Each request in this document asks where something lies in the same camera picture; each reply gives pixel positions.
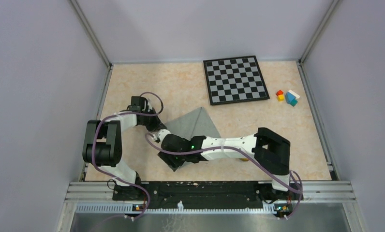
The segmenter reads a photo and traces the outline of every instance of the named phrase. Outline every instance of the yellow block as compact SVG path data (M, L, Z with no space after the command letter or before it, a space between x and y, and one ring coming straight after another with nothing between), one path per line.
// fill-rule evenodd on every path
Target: yellow block
M283 94L278 95L277 99L278 99L279 102L281 102L281 101L285 100L285 96Z

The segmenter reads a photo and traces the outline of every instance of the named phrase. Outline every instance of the black base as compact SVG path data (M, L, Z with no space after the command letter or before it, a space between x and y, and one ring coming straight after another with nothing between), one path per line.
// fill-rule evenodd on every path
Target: black base
M287 200L299 198L298 194L274 190L272 185L259 184L258 181L196 181L196 182L162 182L150 181L141 184L151 196L150 209L176 208L182 201L185 209L243 209L262 208L263 201ZM114 188L114 201L145 199L144 194L132 195L130 187Z

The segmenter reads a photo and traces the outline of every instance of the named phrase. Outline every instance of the toy block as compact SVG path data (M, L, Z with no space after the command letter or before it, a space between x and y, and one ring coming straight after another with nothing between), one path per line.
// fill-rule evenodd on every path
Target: toy block
M295 99L295 96L292 95L290 92L287 92L285 94L286 103L290 104L293 99Z
M295 106L297 103L298 103L298 100L297 99L293 99L289 104L291 106Z
M281 102L281 101L285 100L285 96L283 94L280 94L277 96L277 99L279 102Z
M288 92L291 93L292 95L294 95L295 99L297 99L297 100L301 97L297 93L293 92L292 90L289 90Z
M275 95L279 96L279 95L282 95L282 94L283 94L283 91L282 90L278 90L278 92Z

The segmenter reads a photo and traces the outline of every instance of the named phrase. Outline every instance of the checkered pattern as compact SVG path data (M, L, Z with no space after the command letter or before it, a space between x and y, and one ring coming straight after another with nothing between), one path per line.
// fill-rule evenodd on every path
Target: checkered pattern
M211 105L269 99L255 56L205 60Z

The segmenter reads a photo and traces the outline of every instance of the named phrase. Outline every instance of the white wall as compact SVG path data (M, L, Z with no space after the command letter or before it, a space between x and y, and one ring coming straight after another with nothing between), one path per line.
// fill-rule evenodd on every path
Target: white wall
M342 179L385 232L385 0L345 0L306 63Z
M0 0L0 232L49 232L106 69L66 0Z
M79 0L111 62L298 59L332 0Z

